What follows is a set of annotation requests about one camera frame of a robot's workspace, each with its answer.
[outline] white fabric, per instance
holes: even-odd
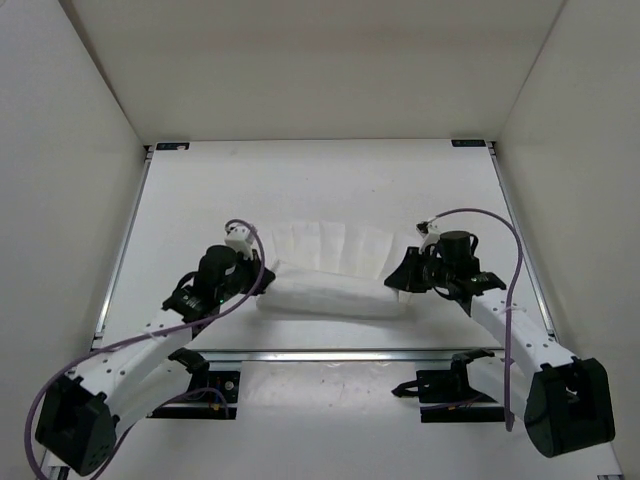
[[[271,240],[276,279],[258,297],[258,308],[355,317],[405,311],[408,296],[385,287],[384,279],[407,247],[419,243],[417,237],[333,222],[294,222],[274,227]]]

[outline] purple cable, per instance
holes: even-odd
[[[457,407],[463,407],[465,405],[471,405],[472,403],[477,402],[478,400],[480,400],[482,398],[482,394],[470,398],[469,400],[461,400],[459,402],[450,402],[450,403],[439,403],[437,405],[429,405],[426,407],[420,407],[420,410],[444,410],[447,408],[457,408]]]
[[[98,348],[98,349],[93,350],[93,351],[91,351],[89,353],[86,353],[85,355],[73,360],[72,362],[70,362],[69,364],[65,365],[63,368],[58,370],[58,372],[56,372],[49,380],[47,380],[47,382],[42,386],[42,388],[38,391],[38,393],[36,393],[36,396],[33,399],[33,403],[31,404],[31,407],[29,408],[29,412],[27,413],[27,419],[26,419],[25,426],[24,426],[24,438],[23,438],[23,441],[24,441],[25,453],[27,455],[27,462],[29,463],[29,467],[31,468],[33,473],[35,473],[36,478],[38,480],[49,480],[49,478],[40,469],[40,465],[38,465],[38,461],[36,460],[35,454],[33,452],[33,441],[32,441],[32,438],[31,438],[33,436],[33,421],[34,421],[34,419],[36,417],[36,411],[38,409],[38,405],[40,404],[40,402],[44,398],[44,396],[47,393],[47,390],[49,389],[49,387],[51,387],[51,385],[53,385],[58,378],[60,378],[61,376],[65,375],[69,370],[72,370],[76,366],[80,365],[82,362],[85,362],[85,361],[89,360],[90,358],[93,358],[93,357],[95,357],[97,355],[100,355],[102,353],[113,352],[113,351],[118,350],[120,348],[127,347],[129,345],[133,345],[134,343],[142,342],[143,340],[147,340],[149,338],[153,338],[153,337],[156,337],[156,336],[159,336],[159,335],[169,335],[169,334],[172,334],[172,333],[175,333],[175,332],[179,332],[180,330],[185,330],[187,328],[191,329],[191,328],[200,327],[200,326],[204,327],[204,326],[210,324],[211,322],[213,322],[214,320],[217,320],[219,318],[225,317],[225,316],[229,315],[230,313],[234,312],[235,310],[237,310],[240,307],[240,305],[245,303],[251,297],[251,295],[253,295],[253,293],[258,289],[258,286],[262,282],[262,277],[264,276],[264,271],[265,271],[265,266],[264,266],[264,263],[265,263],[264,245],[262,244],[262,241],[260,240],[260,237],[258,236],[258,231],[255,229],[255,227],[253,227],[253,225],[251,225],[248,222],[245,222],[244,220],[233,219],[233,220],[229,220],[225,224],[225,227],[227,227],[227,226],[229,226],[229,225],[231,225],[233,223],[239,223],[240,225],[243,225],[243,226],[247,227],[249,229],[249,231],[251,232],[251,234],[254,236],[254,238],[256,240],[256,243],[258,245],[258,251],[260,252],[260,263],[261,263],[260,271],[258,272],[258,277],[256,278],[255,283],[249,289],[249,291],[240,300],[238,300],[238,302],[233,304],[231,307],[229,307],[224,312],[220,312],[220,313],[217,313],[217,314],[212,315],[210,317],[203,318],[202,320],[198,320],[197,322],[187,323],[187,324],[184,324],[184,325],[178,325],[176,327],[165,328],[163,330],[156,330],[155,332],[145,333],[145,334],[142,334],[142,335],[137,335],[135,337],[126,338],[124,340],[120,340],[118,342],[112,343],[111,345],[107,345],[106,347]],[[193,393],[194,392],[188,392],[186,395],[192,395]],[[123,440],[123,438],[121,437],[120,442],[118,442],[118,445],[116,445],[116,449],[114,449],[114,452],[117,451],[117,449],[119,448],[120,443],[122,442],[122,440]]]
[[[505,335],[504,335],[504,423],[508,432],[513,429],[513,413],[511,413],[511,318],[513,317],[512,311],[512,301],[513,301],[513,291],[516,288],[516,282],[518,281],[518,277],[520,276],[520,270],[522,269],[522,261],[524,259],[524,251],[522,248],[522,242],[520,241],[520,237],[518,236],[518,232],[516,229],[507,222],[500,215],[497,215],[488,210],[483,210],[481,208],[454,208],[453,210],[447,210],[446,212],[442,212],[434,217],[442,218],[448,215],[452,215],[454,213],[481,213],[483,215],[488,215],[490,217],[495,218],[496,220],[502,222],[513,234],[513,237],[516,239],[516,245],[518,247],[518,260],[516,262],[516,269],[513,272],[513,277],[511,278],[511,283],[509,284],[509,288],[507,289],[507,298],[505,300],[505,308],[507,310],[506,313],[506,322],[505,322]]]

